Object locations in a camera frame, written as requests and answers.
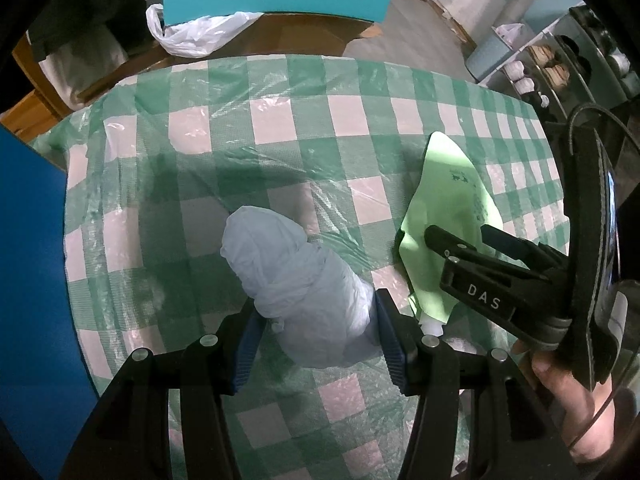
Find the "black cable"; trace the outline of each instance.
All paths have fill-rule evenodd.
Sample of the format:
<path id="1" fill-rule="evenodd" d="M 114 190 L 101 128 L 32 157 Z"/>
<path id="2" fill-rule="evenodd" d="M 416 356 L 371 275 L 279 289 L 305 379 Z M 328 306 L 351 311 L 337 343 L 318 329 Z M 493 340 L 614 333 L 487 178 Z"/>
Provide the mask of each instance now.
<path id="1" fill-rule="evenodd" d="M 571 155 L 574 154 L 575 121 L 578 115 L 583 113 L 585 110 L 596 110 L 597 112 L 603 114 L 604 116 L 614 121 L 620 127 L 620 129 L 622 129 L 623 133 L 625 134 L 625 137 L 633 144 L 634 148 L 636 149 L 636 152 L 638 152 L 638 155 L 640 155 L 640 143 L 638 143 L 638 141 L 631 135 L 631 132 L 626 127 L 625 123 L 623 123 L 619 118 L 617 118 L 610 110 L 607 110 L 605 107 L 597 105 L 596 103 L 582 103 L 580 105 L 577 105 L 577 107 L 575 107 L 571 111 L 571 115 L 569 116 L 569 119 L 567 121 L 567 137 L 569 142 L 569 153 Z"/>
<path id="2" fill-rule="evenodd" d="M 589 421 L 589 423 L 572 440 L 571 444 L 569 444 L 569 450 L 572 450 L 574 446 L 578 444 L 578 442 L 580 442 L 580 439 L 586 435 L 587 431 L 589 431 L 591 427 L 596 423 L 596 421 L 600 418 L 600 415 L 604 413 L 604 411 L 610 405 L 613 398 L 618 394 L 620 389 L 625 385 L 626 375 L 629 373 L 629 371 L 631 370 L 631 367 L 636 361 L 636 357 L 638 357 L 638 352 L 640 352 L 640 344 L 636 348 L 636 351 L 631 354 L 629 361 L 626 363 L 625 369 L 622 370 L 622 373 L 620 374 L 620 379 L 618 381 L 618 386 L 616 386 L 615 389 L 611 391 L 611 393 L 609 394 L 609 397 L 607 397 L 607 399 L 604 401 L 603 405 L 598 410 L 598 412 L 595 415 L 593 415 L 593 418 Z"/>

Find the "metal screw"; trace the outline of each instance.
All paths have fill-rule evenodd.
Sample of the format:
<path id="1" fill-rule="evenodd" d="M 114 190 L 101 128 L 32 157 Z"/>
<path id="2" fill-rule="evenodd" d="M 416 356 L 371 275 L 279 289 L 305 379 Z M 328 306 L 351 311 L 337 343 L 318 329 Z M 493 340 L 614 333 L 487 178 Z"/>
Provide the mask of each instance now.
<path id="1" fill-rule="evenodd" d="M 218 336 L 215 334 L 207 334 L 200 338 L 202 346 L 213 346 L 218 342 Z"/>
<path id="2" fill-rule="evenodd" d="M 144 361 L 149 356 L 149 350 L 146 348 L 136 348 L 131 352 L 131 358 L 134 361 Z"/>
<path id="3" fill-rule="evenodd" d="M 440 340 L 434 335 L 423 335 L 422 336 L 422 344 L 428 346 L 429 348 L 436 348 L 440 344 Z"/>
<path id="4" fill-rule="evenodd" d="M 494 348 L 491 350 L 491 357 L 493 357 L 496 361 L 500 361 L 501 363 L 507 360 L 509 354 L 505 352 L 502 348 Z"/>

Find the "human hand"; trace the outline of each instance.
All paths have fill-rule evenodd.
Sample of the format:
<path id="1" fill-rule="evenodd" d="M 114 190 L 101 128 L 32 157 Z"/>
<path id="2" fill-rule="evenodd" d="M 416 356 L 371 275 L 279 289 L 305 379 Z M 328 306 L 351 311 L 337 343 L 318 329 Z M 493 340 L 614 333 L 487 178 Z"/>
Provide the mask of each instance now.
<path id="1" fill-rule="evenodd" d="M 527 347 L 518 340 L 511 351 L 521 354 L 527 351 Z M 532 352 L 530 359 L 523 358 L 519 366 L 533 389 L 541 383 L 566 411 L 561 436 L 567 445 L 585 428 L 611 393 L 611 376 L 604 384 L 597 383 L 590 392 L 575 380 L 571 370 L 558 364 L 553 352 Z M 610 402 L 596 423 L 570 450 L 575 462 L 592 462 L 611 448 L 615 413 L 613 402 Z"/>

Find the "gray floor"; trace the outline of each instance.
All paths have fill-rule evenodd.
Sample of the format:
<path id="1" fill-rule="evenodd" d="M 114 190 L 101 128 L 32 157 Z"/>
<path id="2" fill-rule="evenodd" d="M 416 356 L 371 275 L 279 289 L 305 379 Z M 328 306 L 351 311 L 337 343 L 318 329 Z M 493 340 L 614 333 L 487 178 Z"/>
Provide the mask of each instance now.
<path id="1" fill-rule="evenodd" d="M 382 36 L 351 41 L 344 56 L 388 61 L 473 81 L 461 42 L 431 6 L 421 0 L 391 0 Z"/>

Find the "green and white checkered tablecloth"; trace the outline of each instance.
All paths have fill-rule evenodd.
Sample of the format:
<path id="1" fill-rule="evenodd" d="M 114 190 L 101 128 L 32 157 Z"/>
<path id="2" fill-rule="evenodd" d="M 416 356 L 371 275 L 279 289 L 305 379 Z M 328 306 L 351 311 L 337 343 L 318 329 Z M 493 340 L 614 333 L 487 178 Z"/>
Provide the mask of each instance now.
<path id="1" fill-rule="evenodd" d="M 122 81 L 39 137 L 34 147 L 68 171 L 69 298 L 98 390 L 134 348 L 181 349 L 239 310 L 242 289 L 218 251 L 241 205 L 299 222 L 406 305 L 396 233 L 435 131 L 476 165 L 505 231 L 567 249 L 558 171 L 532 108 L 405 66 L 318 56 L 175 66 Z M 447 330 L 507 344 L 461 305 Z M 181 478 L 178 406 L 172 392 Z M 389 479 L 415 399 L 399 395 L 381 358 L 299 368 L 267 330 L 248 384 L 224 406 L 245 479 Z"/>

